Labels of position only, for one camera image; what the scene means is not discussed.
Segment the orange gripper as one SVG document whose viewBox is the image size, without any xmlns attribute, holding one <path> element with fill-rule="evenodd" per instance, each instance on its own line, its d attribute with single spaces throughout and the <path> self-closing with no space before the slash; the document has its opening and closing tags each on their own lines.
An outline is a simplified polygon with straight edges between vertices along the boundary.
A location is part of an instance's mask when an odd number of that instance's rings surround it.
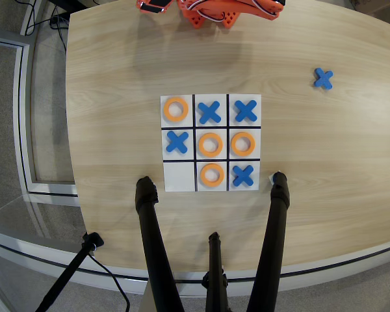
<svg viewBox="0 0 390 312">
<path fill-rule="evenodd" d="M 141 12 L 159 14 L 165 12 L 172 0 L 142 0 L 136 2 L 136 7 Z"/>
</svg>

